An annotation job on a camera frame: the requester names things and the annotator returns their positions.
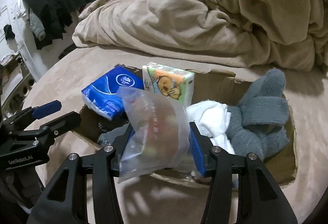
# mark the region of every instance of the plastic bag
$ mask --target plastic bag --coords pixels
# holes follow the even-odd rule
[[[120,161],[120,179],[150,174],[180,164],[189,149],[186,109],[160,94],[120,87],[125,112],[135,130]]]

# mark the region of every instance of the cardboard box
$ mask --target cardboard box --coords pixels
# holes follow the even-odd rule
[[[126,68],[136,73],[139,77],[142,77],[141,69]],[[238,79],[233,72],[227,70],[213,70],[209,73],[193,72],[195,72],[195,87],[192,104],[203,100],[214,100],[228,105],[236,105],[251,85],[251,82]],[[103,117],[97,115],[87,107],[84,107],[80,114],[82,122],[81,126],[76,130],[76,132],[79,133],[78,136],[81,136],[83,140],[87,141],[90,145],[95,147],[95,149],[100,149],[100,146],[96,144],[101,133],[97,123],[99,120],[103,119]],[[295,180],[297,173],[294,153],[296,130],[291,108],[289,120],[285,128],[290,140],[289,145],[281,152],[265,161],[266,167],[282,188],[291,184]],[[153,174],[153,177],[180,185],[203,187],[201,184],[186,179],[185,175],[171,170],[156,172]]]

